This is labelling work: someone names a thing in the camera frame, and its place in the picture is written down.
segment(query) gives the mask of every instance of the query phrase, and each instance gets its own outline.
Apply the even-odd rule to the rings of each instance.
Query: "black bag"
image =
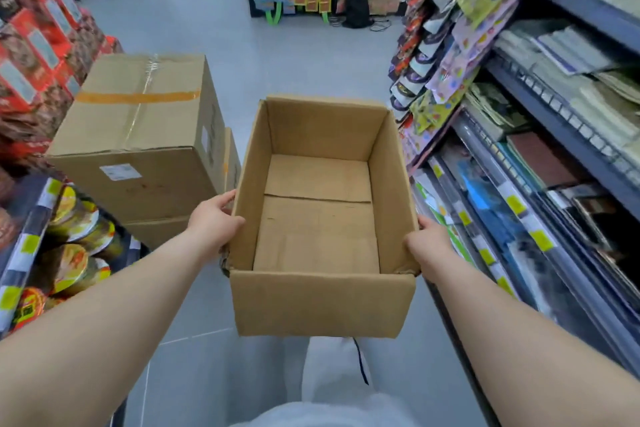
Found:
[[[343,27],[361,29],[373,26],[373,19],[369,12],[369,0],[344,0],[345,19]]]

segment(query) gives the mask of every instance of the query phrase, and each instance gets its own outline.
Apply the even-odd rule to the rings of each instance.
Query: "open cardboard box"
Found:
[[[240,335],[396,337],[420,271],[391,112],[377,102],[261,101],[229,246]]]

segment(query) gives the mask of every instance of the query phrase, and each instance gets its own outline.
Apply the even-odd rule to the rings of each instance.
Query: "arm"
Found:
[[[633,376],[470,267],[446,229],[419,222],[406,244],[438,287],[503,427],[637,425]]]
[[[0,425],[100,426],[151,358],[189,287],[244,223],[204,201],[187,230],[0,342]]]

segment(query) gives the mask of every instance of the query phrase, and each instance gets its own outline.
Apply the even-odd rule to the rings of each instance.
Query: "white pants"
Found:
[[[236,427],[420,427],[399,400],[376,393],[352,338],[313,337],[302,374],[301,401],[272,408]]]

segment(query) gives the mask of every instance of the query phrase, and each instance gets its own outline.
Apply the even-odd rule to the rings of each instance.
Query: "gray floor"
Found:
[[[320,18],[251,19],[246,0],[83,0],[129,53],[205,53],[227,126],[244,155],[253,114],[269,93],[388,97],[387,68],[402,27],[384,32]],[[396,340],[362,340],[374,384],[424,425],[484,426],[422,280]],[[219,427],[295,400],[304,340],[240,338],[228,281],[211,264],[129,396],[125,424]]]

